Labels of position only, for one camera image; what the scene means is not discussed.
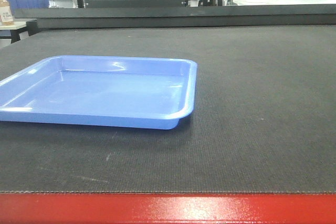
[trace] red table edge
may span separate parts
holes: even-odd
[[[0,223],[336,223],[336,194],[3,193]]]

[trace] blue plastic tray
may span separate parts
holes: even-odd
[[[0,82],[0,120],[172,129],[194,107],[197,64],[56,56]]]

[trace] brown bottle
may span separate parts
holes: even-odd
[[[14,24],[14,19],[11,12],[11,7],[7,0],[0,0],[0,20],[3,26]]]

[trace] textured mat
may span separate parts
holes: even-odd
[[[336,26],[60,30],[0,50],[198,63],[170,131],[0,122],[0,191],[336,192]]]

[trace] tray rim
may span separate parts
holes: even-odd
[[[38,108],[34,108],[33,111],[27,109],[27,107],[15,107],[15,106],[0,106],[0,115],[2,113],[29,113],[29,114],[54,114],[54,115],[87,115],[87,116],[106,116],[111,118],[134,118],[134,119],[155,119],[155,120],[174,120],[180,119],[188,116],[194,109],[194,99],[195,99],[195,89],[196,89],[196,74],[197,74],[197,63],[192,60],[187,59],[178,59],[178,58],[154,58],[154,57],[124,57],[124,56],[93,56],[93,55],[59,55],[59,56],[51,56],[45,59],[42,59],[14,74],[11,76],[0,80],[0,86],[11,82],[15,78],[26,74],[27,72],[35,69],[36,67],[49,62],[54,59],[66,59],[66,58],[80,58],[80,59],[121,59],[121,60],[141,60],[141,61],[178,61],[178,62],[187,62],[189,64],[189,73],[188,73],[188,82],[186,89],[186,98],[184,106],[177,112],[165,114],[165,113],[151,113],[150,116],[144,115],[143,113],[134,114],[133,116],[127,114],[94,114],[94,113],[62,113],[57,111],[48,111],[45,110],[40,112]]]

